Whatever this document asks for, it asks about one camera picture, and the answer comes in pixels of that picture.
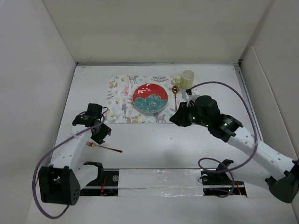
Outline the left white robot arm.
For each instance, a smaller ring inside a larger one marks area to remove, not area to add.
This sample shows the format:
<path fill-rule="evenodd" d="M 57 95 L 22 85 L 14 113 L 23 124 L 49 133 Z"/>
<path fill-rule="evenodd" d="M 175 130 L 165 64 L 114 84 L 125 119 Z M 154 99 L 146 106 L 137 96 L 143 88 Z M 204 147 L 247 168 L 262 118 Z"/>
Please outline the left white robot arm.
<path fill-rule="evenodd" d="M 38 172 L 41 200 L 44 203 L 75 205 L 81 190 L 90 182 L 99 185 L 104 181 L 104 169 L 100 162 L 87 161 L 76 168 L 81 153 L 89 140 L 97 144 L 111 134 L 111 128 L 103 124 L 103 107 L 89 103 L 86 112 L 72 122 L 71 140 L 47 167 Z"/>

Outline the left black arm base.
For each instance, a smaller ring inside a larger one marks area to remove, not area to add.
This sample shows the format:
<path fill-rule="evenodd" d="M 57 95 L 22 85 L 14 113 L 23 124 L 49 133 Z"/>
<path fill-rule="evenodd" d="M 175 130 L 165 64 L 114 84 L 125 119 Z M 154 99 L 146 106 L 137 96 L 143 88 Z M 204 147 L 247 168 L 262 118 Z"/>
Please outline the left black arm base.
<path fill-rule="evenodd" d="M 80 196 L 118 196 L 118 169 L 104 169 L 102 163 L 88 161 L 75 176 L 80 184 Z"/>

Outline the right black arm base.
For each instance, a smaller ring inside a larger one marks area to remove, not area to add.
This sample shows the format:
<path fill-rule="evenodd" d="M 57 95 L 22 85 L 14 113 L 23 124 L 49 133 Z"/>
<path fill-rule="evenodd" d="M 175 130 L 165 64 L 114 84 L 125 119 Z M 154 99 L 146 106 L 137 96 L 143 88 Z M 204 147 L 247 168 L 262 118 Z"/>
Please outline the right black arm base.
<path fill-rule="evenodd" d="M 224 197 L 230 193 L 232 196 L 246 196 L 244 182 L 235 181 L 234 188 L 228 173 L 211 173 L 202 170 L 198 182 L 203 185 L 204 196 Z"/>

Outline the copper spoon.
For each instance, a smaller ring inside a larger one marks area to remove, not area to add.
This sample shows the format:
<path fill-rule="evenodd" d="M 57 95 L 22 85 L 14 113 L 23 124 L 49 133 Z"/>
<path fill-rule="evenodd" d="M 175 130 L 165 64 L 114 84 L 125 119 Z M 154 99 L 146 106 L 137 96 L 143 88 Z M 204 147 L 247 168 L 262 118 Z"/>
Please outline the copper spoon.
<path fill-rule="evenodd" d="M 178 94 L 178 86 L 177 85 L 174 85 L 172 87 L 172 93 L 174 94 L 174 98 L 175 98 L 175 112 L 177 112 L 178 108 L 177 108 L 177 94 Z"/>

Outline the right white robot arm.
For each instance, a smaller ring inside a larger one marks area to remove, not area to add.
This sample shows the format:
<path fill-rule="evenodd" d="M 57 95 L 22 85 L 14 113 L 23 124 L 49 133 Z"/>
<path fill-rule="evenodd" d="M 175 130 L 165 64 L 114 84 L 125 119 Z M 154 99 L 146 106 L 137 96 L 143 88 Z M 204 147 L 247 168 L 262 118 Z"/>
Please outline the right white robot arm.
<path fill-rule="evenodd" d="M 211 135 L 241 150 L 249 158 L 243 165 L 230 168 L 232 160 L 219 162 L 216 170 L 205 172 L 216 175 L 217 181 L 226 184 L 238 180 L 269 190 L 284 203 L 292 203 L 299 191 L 299 161 L 287 157 L 251 134 L 240 121 L 222 114 L 217 102 L 210 96 L 195 96 L 182 102 L 170 118 L 177 126 L 192 124 L 206 127 Z"/>

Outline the copper fork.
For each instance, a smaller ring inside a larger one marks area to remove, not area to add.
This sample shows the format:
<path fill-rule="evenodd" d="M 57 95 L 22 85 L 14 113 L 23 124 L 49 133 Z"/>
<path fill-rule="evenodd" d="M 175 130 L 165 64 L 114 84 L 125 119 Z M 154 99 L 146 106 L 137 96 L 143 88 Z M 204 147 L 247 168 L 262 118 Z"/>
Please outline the copper fork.
<path fill-rule="evenodd" d="M 86 145 L 89 146 L 89 147 L 100 147 L 100 148 L 105 148 L 105 149 L 112 150 L 112 151 L 115 151 L 115 152 L 118 152 L 118 153 L 123 153 L 122 150 L 101 146 L 101 145 L 98 145 L 98 144 L 96 144 L 94 142 L 91 142 L 91 141 L 86 142 Z"/>

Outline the pale yellow mug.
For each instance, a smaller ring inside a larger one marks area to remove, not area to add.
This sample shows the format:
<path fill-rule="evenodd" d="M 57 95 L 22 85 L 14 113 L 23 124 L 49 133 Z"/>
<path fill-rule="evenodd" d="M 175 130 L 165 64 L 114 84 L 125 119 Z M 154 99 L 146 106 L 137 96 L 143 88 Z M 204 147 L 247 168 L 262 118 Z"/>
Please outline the pale yellow mug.
<path fill-rule="evenodd" d="M 175 85 L 186 90 L 192 87 L 195 78 L 195 73 L 192 70 L 184 70 L 180 76 L 175 77 Z"/>

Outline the red and teal plate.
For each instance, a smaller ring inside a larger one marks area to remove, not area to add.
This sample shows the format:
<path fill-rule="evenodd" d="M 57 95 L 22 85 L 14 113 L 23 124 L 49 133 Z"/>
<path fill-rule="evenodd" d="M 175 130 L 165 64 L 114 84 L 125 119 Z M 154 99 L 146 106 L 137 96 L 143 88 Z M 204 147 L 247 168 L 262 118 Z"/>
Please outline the red and teal plate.
<path fill-rule="evenodd" d="M 168 103 L 168 93 L 158 84 L 143 84 L 133 91 L 132 102 L 143 113 L 162 111 Z"/>

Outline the animal print cloth placemat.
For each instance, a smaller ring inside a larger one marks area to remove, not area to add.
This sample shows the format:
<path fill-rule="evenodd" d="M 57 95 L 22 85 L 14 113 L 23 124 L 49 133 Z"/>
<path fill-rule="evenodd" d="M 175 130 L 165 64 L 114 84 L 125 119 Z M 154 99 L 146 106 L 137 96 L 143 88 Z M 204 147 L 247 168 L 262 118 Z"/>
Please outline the animal print cloth placemat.
<path fill-rule="evenodd" d="M 143 84 L 158 84 L 166 90 L 169 99 L 162 111 L 148 114 L 135 108 L 132 102 L 133 91 Z M 169 123 L 169 118 L 175 113 L 175 98 L 172 93 L 174 85 L 174 76 L 112 76 L 107 93 L 106 122 L 110 124 Z M 178 89 L 177 108 L 179 103 L 189 99 L 185 90 L 180 87 Z"/>

